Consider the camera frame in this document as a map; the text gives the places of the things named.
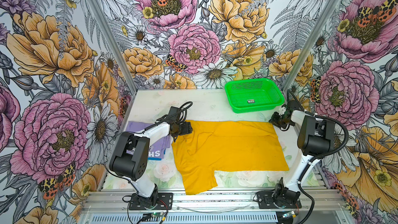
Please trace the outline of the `yellow t shirt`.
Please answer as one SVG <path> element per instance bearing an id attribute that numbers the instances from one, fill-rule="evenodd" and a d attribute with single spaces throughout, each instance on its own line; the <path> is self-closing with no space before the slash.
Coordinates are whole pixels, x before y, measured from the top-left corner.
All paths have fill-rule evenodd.
<path id="1" fill-rule="evenodd" d="M 190 121 L 172 144 L 187 195 L 217 187 L 216 171 L 288 171 L 274 126 L 255 121 Z"/>

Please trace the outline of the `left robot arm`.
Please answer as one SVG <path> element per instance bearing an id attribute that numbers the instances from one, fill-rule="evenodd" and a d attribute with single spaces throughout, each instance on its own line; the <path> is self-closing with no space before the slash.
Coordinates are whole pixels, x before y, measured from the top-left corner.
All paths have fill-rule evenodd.
<path id="1" fill-rule="evenodd" d="M 133 186 L 136 194 L 131 201 L 134 204 L 153 209 L 162 203 L 157 185 L 145 175 L 149 149 L 162 138 L 171 137 L 176 141 L 178 137 L 192 133 L 191 123 L 186 121 L 187 110 L 192 105 L 188 101 L 179 108 L 171 107 L 169 113 L 154 124 L 140 131 L 124 131 L 117 137 L 108 167 L 116 177 Z"/>

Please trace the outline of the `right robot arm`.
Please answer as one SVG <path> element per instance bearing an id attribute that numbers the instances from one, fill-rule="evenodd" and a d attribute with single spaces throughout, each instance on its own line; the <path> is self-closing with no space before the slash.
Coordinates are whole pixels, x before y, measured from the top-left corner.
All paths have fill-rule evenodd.
<path id="1" fill-rule="evenodd" d="M 286 177 L 280 179 L 272 194 L 274 205 L 279 208 L 298 205 L 301 187 L 310 170 L 334 149 L 334 128 L 332 120 L 318 118 L 300 110 L 274 112 L 269 122 L 282 131 L 298 125 L 298 154 Z"/>

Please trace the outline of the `folded purple t shirt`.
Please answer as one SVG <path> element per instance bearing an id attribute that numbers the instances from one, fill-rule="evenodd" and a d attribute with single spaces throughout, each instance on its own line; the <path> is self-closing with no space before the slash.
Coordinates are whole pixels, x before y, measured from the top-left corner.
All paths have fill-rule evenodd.
<path id="1" fill-rule="evenodd" d="M 126 131 L 139 132 L 150 125 L 150 123 L 129 121 L 126 127 Z M 148 160 L 162 160 L 165 156 L 166 150 L 170 147 L 171 137 L 169 135 L 157 140 L 149 148 Z"/>

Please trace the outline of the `green plastic basket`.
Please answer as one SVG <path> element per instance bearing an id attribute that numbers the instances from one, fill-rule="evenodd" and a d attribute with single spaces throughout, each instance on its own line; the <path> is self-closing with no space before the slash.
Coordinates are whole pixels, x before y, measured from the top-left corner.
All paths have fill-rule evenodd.
<path id="1" fill-rule="evenodd" d="M 280 89 L 267 78 L 228 82 L 224 89 L 230 107 L 236 114 L 269 111 L 285 102 Z M 255 103 L 249 104 L 248 100 L 255 100 Z"/>

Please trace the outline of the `green circuit board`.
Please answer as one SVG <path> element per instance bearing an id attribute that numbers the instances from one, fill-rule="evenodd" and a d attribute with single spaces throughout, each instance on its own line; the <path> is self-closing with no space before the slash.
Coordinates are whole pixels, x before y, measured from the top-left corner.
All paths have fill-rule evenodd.
<path id="1" fill-rule="evenodd" d="M 146 219 L 151 219 L 151 218 L 165 218 L 167 216 L 166 212 L 154 212 L 154 213 L 146 213 L 143 215 L 144 218 Z"/>
<path id="2" fill-rule="evenodd" d="M 282 214 L 282 218 L 295 218 L 295 217 L 296 217 L 295 211 L 289 211 Z"/>

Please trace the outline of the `right green circuit board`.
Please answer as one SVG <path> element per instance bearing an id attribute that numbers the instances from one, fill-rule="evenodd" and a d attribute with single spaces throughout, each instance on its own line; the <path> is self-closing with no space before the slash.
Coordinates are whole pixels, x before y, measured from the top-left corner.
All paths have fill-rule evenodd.
<path id="1" fill-rule="evenodd" d="M 282 214 L 282 218 L 295 218 L 295 217 L 296 217 L 295 211 L 289 211 Z"/>

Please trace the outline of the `right aluminium corner post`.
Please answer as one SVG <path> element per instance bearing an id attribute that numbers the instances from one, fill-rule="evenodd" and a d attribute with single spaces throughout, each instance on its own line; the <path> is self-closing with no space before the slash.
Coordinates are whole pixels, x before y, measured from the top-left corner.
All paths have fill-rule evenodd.
<path id="1" fill-rule="evenodd" d="M 305 61 L 307 60 L 307 57 L 309 56 L 312 47 L 314 43 L 316 42 L 318 36 L 322 32 L 322 27 L 326 25 L 327 20 L 333 13 L 334 9 L 336 8 L 336 5 L 340 2 L 341 0 L 327 0 L 325 4 L 325 8 L 320 11 L 320 15 L 315 22 L 315 25 L 313 29 L 311 30 L 309 37 L 307 41 L 305 42 L 294 66 L 292 67 L 292 70 L 290 71 L 289 75 L 287 76 L 283 87 L 282 87 L 282 92 L 286 93 L 287 90 L 290 88 L 291 84 L 294 82 L 296 79 L 298 73 L 301 70 L 301 67 L 304 65 Z"/>

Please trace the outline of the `aluminium corner post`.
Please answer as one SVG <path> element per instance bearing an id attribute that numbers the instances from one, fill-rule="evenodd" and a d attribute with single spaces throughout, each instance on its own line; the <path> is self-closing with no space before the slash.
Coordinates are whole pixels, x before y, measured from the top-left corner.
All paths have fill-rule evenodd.
<path id="1" fill-rule="evenodd" d="M 131 72 L 129 68 L 126 65 L 126 62 L 122 56 L 122 52 L 118 46 L 118 43 L 114 37 L 114 34 L 112 32 L 112 29 L 109 26 L 109 23 L 107 21 L 106 15 L 101 9 L 101 4 L 99 3 L 98 0 L 87 0 L 87 3 L 89 4 L 90 9 L 92 10 L 92 13 L 97 20 L 97 23 L 99 27 L 101 28 L 102 33 L 104 34 L 104 37 L 110 47 L 110 50 L 112 51 L 113 55 L 115 56 L 115 59 L 121 69 L 121 72 L 124 76 L 124 79 L 132 92 L 133 95 L 137 94 L 137 86 L 134 82 L 133 77 L 131 76 Z"/>
<path id="2" fill-rule="evenodd" d="M 340 2 L 341 0 L 327 0 L 325 4 L 325 8 L 320 11 L 320 15 L 315 22 L 315 25 L 313 29 L 311 30 L 309 37 L 307 41 L 305 42 L 294 66 L 292 67 L 292 70 L 290 71 L 289 75 L 287 76 L 283 87 L 282 87 L 282 92 L 286 93 L 287 90 L 290 88 L 291 84 L 294 82 L 296 79 L 298 73 L 301 70 L 301 67 L 304 65 L 305 61 L 307 60 L 307 57 L 309 56 L 312 47 L 314 43 L 316 42 L 318 36 L 322 32 L 322 27 L 326 25 L 327 20 L 333 13 L 334 9 L 336 8 L 336 5 Z"/>

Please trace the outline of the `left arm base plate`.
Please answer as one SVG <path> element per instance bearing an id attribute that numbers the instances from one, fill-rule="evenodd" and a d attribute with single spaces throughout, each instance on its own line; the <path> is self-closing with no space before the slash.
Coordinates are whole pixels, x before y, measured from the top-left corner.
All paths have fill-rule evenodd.
<path id="1" fill-rule="evenodd" d="M 144 198 L 138 194 L 132 194 L 127 201 L 127 209 L 130 211 L 171 210 L 173 205 L 173 193 L 157 193 L 150 198 Z"/>

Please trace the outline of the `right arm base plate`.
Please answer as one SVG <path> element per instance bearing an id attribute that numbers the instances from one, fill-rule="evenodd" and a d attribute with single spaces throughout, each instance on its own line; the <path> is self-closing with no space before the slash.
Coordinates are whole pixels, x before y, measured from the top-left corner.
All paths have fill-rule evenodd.
<path id="1" fill-rule="evenodd" d="M 299 196 L 299 192 L 285 192 L 276 194 L 272 190 L 267 190 L 258 191 L 254 197 L 254 200 L 258 203 L 259 209 L 301 209 L 302 205 Z"/>

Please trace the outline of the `aluminium front rail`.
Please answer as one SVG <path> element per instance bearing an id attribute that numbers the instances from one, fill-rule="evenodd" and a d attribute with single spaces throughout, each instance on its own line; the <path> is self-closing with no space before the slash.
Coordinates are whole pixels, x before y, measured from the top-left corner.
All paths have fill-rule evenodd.
<path id="1" fill-rule="evenodd" d="M 345 202 L 337 190 L 306 188 L 315 199 L 315 211 L 346 210 Z M 226 211 L 260 211 L 255 202 L 259 188 L 239 190 L 211 190 L 202 194 L 188 196 L 183 190 L 173 191 L 172 212 L 226 212 Z M 87 198 L 83 213 L 126 213 L 127 199 L 134 193 L 132 190 L 106 190 L 92 192 Z"/>

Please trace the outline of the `left aluminium corner post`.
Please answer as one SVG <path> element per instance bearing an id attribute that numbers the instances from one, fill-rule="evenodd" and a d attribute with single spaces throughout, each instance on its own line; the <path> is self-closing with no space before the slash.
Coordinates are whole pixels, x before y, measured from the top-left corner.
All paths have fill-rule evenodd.
<path id="1" fill-rule="evenodd" d="M 133 77 L 131 76 L 131 72 L 129 68 L 126 65 L 126 62 L 122 56 L 122 52 L 118 46 L 118 43 L 114 37 L 114 34 L 112 32 L 112 29 L 109 26 L 109 23 L 107 21 L 106 15 L 101 9 L 101 4 L 99 3 L 98 0 L 87 0 L 87 3 L 89 4 L 90 9 L 92 10 L 92 13 L 97 20 L 97 23 L 99 27 L 101 28 L 102 33 L 104 34 L 104 37 L 110 47 L 110 50 L 112 51 L 113 55 L 115 56 L 115 59 L 121 69 L 121 72 L 124 76 L 124 79 L 132 92 L 133 95 L 137 94 L 137 86 L 134 82 Z"/>

